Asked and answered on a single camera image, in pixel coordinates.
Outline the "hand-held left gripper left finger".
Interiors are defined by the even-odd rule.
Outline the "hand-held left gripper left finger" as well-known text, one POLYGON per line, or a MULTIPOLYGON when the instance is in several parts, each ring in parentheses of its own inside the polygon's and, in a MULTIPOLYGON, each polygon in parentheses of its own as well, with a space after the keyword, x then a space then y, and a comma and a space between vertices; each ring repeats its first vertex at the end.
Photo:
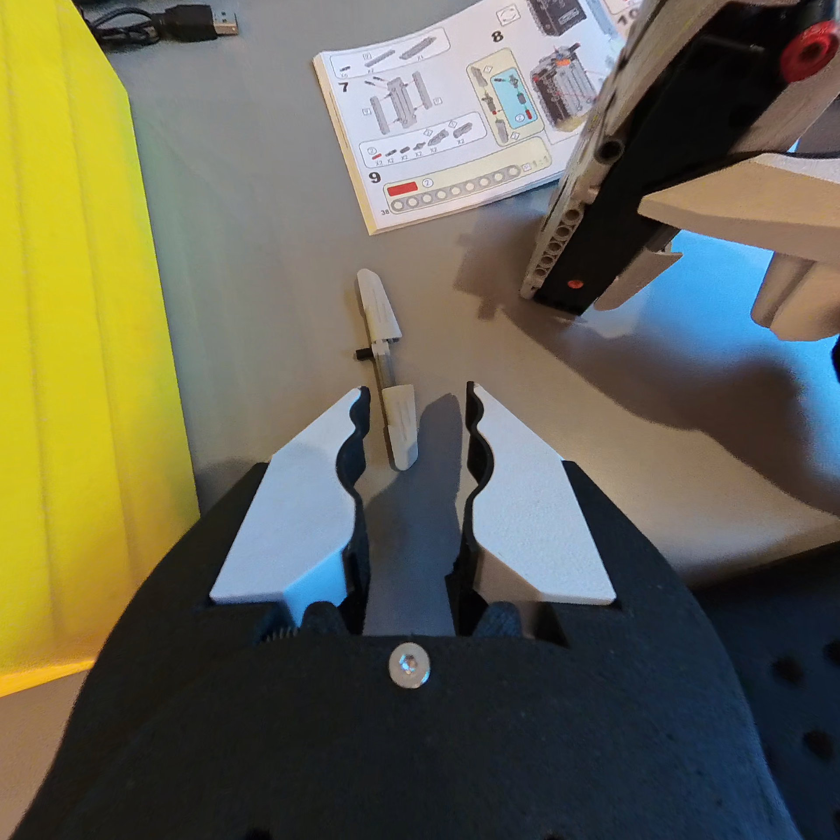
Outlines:
POLYGON ((271 458, 209 596, 276 603, 299 627, 316 602, 361 634, 371 571, 364 506, 371 393, 353 388, 271 458))

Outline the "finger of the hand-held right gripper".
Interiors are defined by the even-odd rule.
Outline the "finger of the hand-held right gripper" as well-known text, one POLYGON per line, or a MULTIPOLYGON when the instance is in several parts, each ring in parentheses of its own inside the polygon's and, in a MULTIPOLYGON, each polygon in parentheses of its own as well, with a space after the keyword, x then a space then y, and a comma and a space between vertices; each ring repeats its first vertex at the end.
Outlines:
POLYGON ((839 162, 763 153, 646 195, 638 212, 774 252, 752 320, 780 340, 839 331, 839 162))

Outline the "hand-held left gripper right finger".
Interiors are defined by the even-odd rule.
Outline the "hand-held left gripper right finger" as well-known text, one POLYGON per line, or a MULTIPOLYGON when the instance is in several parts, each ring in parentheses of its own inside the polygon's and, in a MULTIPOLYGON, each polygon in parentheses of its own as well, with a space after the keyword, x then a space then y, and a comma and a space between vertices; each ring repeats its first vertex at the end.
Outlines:
POLYGON ((469 381, 467 469, 476 486, 465 501, 461 542, 449 574, 459 636, 492 623, 492 605, 527 636, 550 629, 549 604, 613 606, 616 592, 575 495, 551 446, 498 399, 469 381))

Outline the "black grey brick block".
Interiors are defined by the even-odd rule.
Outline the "black grey brick block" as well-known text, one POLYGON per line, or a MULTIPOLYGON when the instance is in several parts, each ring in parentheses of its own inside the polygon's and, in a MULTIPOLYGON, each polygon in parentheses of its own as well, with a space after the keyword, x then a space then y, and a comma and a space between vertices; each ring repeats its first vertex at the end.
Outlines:
POLYGON ((520 295, 574 318, 666 272, 688 222, 643 200, 784 153, 838 96, 838 2, 643 2, 543 219, 520 295))

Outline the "grey desk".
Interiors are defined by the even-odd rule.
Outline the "grey desk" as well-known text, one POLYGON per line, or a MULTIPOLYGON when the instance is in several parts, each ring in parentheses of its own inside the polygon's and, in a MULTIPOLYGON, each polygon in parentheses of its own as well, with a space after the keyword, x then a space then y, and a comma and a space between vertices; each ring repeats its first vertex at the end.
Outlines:
POLYGON ((215 504, 153 567, 77 697, 14 838, 802 838, 708 615, 637 527, 638 505, 701 518, 656 487, 703 468, 609 429, 593 394, 653 420, 648 386, 692 420, 742 433, 777 466, 824 467, 793 372, 747 355, 774 252, 686 230, 659 320, 598 331, 520 297, 551 202, 491 203, 367 238, 310 68, 316 40, 382 39, 396 2, 256 2, 233 57, 130 71, 152 230, 201 500, 215 504), (394 468, 357 273, 377 274, 414 386, 415 464, 394 468), (455 632, 466 387, 476 382, 562 458, 616 592, 549 604, 527 636, 506 603, 455 632), (209 593, 272 456, 347 392, 371 393, 364 629, 316 602, 209 593), (614 499, 623 479, 633 495, 614 499), (641 497, 639 502, 631 497, 641 497))

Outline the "yellow plastic bin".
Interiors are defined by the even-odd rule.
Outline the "yellow plastic bin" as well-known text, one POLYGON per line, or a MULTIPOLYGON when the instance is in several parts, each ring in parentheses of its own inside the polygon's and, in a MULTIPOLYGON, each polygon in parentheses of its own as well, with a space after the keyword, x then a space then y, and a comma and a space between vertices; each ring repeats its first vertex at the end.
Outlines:
POLYGON ((72 2, 2 2, 2 696, 92 666, 198 517, 126 90, 72 2))

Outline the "black studded mat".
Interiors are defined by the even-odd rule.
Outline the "black studded mat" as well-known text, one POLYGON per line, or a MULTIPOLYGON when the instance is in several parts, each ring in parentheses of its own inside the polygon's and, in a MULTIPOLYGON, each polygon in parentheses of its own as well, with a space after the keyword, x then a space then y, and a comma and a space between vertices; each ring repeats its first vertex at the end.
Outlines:
POLYGON ((738 673, 800 833, 838 839, 838 542, 693 592, 738 673))

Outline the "white instruction booklet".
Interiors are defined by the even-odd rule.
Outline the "white instruction booklet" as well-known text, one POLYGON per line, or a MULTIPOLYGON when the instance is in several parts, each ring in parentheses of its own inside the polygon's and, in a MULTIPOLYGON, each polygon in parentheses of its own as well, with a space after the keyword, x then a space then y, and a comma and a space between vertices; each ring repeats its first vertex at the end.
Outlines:
POLYGON ((556 182, 641 2, 485 1, 313 65, 370 235, 556 182))

